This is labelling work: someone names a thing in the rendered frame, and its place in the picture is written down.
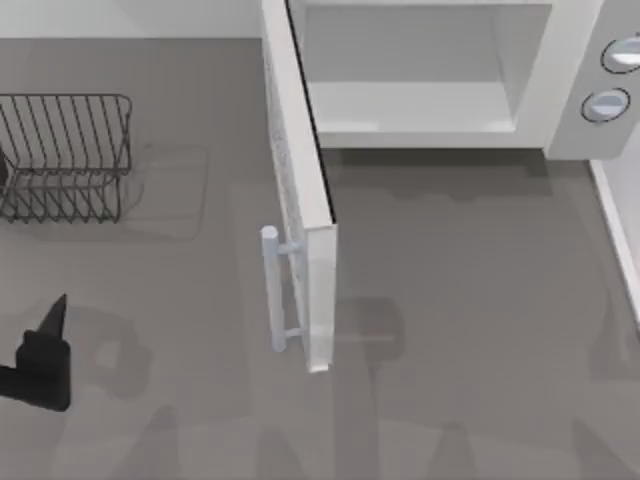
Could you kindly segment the grey round microwave knob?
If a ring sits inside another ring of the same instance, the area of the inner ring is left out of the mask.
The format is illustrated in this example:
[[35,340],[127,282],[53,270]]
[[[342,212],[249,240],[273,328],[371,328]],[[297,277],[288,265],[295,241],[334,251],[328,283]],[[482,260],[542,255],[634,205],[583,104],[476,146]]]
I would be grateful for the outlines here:
[[581,114],[590,123],[607,123],[623,115],[630,103],[631,97],[624,89],[595,92],[583,101]]
[[640,69],[640,35],[612,40],[600,56],[602,67],[614,75],[625,75]]

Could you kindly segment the pale microwave oven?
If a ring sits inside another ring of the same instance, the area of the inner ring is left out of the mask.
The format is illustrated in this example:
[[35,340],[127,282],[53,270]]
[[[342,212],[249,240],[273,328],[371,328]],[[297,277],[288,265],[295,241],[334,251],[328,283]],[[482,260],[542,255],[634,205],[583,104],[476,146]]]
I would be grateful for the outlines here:
[[[640,69],[601,65],[640,35],[640,0],[291,0],[319,142],[334,148],[512,148],[612,158],[640,118]],[[592,93],[628,110],[585,120]]]

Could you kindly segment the white microwave door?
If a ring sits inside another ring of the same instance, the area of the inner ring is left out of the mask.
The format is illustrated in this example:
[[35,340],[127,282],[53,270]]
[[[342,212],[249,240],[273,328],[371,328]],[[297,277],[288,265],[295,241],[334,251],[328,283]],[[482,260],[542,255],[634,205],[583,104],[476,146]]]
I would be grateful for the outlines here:
[[269,141],[297,320],[310,372],[333,362],[338,225],[291,0],[257,0]]

